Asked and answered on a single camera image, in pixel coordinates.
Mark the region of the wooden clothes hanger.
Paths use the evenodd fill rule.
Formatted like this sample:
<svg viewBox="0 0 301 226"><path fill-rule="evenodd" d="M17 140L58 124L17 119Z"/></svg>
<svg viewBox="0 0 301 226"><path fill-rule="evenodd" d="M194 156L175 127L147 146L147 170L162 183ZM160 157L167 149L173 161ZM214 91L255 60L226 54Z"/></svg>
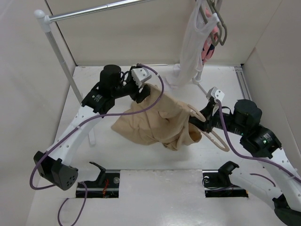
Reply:
<svg viewBox="0 0 301 226"><path fill-rule="evenodd" d="M190 115L193 117L196 117L200 122L205 122L206 118L205 116L198 111L195 107L192 105L188 104L187 107L190 109ZM202 129L198 128L198 130L205 136L207 137L217 148L224 152L229 152L230 148L226 144L226 142L214 131L212 132L205 132Z"/></svg>

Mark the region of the beige t shirt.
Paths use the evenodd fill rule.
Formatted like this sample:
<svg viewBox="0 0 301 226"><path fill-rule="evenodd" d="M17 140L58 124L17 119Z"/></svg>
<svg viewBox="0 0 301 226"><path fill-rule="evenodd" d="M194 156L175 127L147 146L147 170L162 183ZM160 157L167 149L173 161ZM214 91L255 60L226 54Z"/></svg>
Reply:
<svg viewBox="0 0 301 226"><path fill-rule="evenodd" d="M111 129L135 144L161 143L177 151L183 145L189 146L202 138L199 129L189 123L191 116L204 118L196 111L193 106L165 93L151 109L120 116Z"/></svg>

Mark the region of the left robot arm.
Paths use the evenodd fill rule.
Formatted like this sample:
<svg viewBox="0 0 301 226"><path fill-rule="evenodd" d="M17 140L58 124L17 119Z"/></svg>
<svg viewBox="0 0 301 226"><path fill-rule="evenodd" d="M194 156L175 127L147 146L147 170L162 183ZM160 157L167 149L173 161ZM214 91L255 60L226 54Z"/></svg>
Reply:
<svg viewBox="0 0 301 226"><path fill-rule="evenodd" d="M116 99L126 96L136 102L145 99L150 94L146 81L157 74L143 64L133 65L126 72L117 65L104 66L64 133L45 152L38 151L34 155L30 187L34 190L55 186L64 191L70 189L79 175L79 170L70 163L85 137L102 118L118 115L109 113Z"/></svg>

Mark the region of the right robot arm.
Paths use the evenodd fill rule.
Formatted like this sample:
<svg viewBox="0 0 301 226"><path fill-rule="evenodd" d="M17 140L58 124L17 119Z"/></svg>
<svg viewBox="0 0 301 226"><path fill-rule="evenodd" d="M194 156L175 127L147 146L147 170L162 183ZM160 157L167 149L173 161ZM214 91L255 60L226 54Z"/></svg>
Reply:
<svg viewBox="0 0 301 226"><path fill-rule="evenodd" d="M280 221L287 226L301 224L301 174L288 160L277 136L260 124L262 111L247 99L238 100L234 110L225 113L224 106L210 98L207 106L191 116L189 122L205 135L222 129L228 147L245 160L258 161L274 182L256 181L242 171L242 165L232 161L219 169L204 170L205 193L221 193L233 187L251 192L272 208Z"/></svg>

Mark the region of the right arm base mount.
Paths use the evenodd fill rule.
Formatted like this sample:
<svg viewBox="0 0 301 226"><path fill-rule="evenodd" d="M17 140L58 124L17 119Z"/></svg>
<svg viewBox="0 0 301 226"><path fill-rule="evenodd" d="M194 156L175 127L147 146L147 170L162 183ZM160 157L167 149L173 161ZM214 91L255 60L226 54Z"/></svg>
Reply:
<svg viewBox="0 0 301 226"><path fill-rule="evenodd" d="M248 192L219 178L218 170L203 170L202 185L206 198L248 198Z"/></svg>

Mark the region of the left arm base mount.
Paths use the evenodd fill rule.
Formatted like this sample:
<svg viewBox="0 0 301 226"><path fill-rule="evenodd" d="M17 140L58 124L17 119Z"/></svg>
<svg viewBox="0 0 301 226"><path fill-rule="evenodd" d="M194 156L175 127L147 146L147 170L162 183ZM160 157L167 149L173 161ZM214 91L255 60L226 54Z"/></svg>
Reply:
<svg viewBox="0 0 301 226"><path fill-rule="evenodd" d="M108 170L101 179L84 181L87 187L87 198L118 198L120 170Z"/></svg>

